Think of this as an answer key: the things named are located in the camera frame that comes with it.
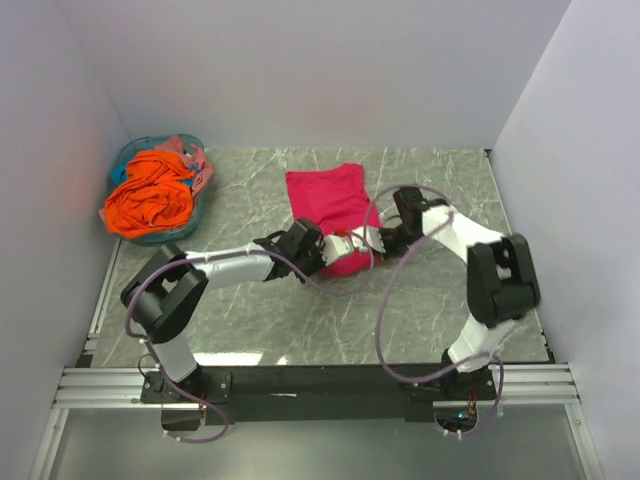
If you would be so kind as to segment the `orange t shirt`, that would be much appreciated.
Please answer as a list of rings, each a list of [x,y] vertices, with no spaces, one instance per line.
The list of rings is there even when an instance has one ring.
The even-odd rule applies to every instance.
[[[105,200],[102,216],[108,232],[131,240],[180,228],[194,210],[194,172],[174,153],[146,150],[127,164],[127,180]]]

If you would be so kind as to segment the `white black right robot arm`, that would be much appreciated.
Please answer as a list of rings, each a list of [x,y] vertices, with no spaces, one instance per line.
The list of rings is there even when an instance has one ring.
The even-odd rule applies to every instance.
[[[376,319],[374,344],[383,369],[407,384],[436,383],[447,397],[460,399],[481,384],[488,365],[517,322],[540,303],[539,284],[526,238],[491,230],[461,214],[442,195],[426,199],[423,188],[401,186],[393,199],[401,224],[381,233],[386,258],[399,262],[385,290]],[[408,377],[384,360],[381,323],[394,283],[417,248],[434,239],[467,267],[469,317],[459,336],[442,355],[442,369]]]

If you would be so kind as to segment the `red t shirt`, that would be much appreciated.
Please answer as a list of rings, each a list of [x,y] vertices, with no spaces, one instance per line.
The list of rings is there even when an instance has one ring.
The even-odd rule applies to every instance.
[[[346,163],[331,170],[287,171],[285,183],[295,219],[311,220],[325,235],[363,225],[371,199],[365,189],[362,165]]]

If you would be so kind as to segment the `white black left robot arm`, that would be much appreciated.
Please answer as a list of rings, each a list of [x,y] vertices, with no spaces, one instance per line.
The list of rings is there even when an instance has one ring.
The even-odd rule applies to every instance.
[[[291,273],[300,281],[326,265],[327,245],[321,230],[300,219],[248,244],[216,252],[187,253],[166,243],[122,290],[125,327],[137,324],[140,338],[166,372],[164,389],[176,401],[207,396],[207,381],[189,347],[184,330],[208,287],[224,288],[267,282]]]

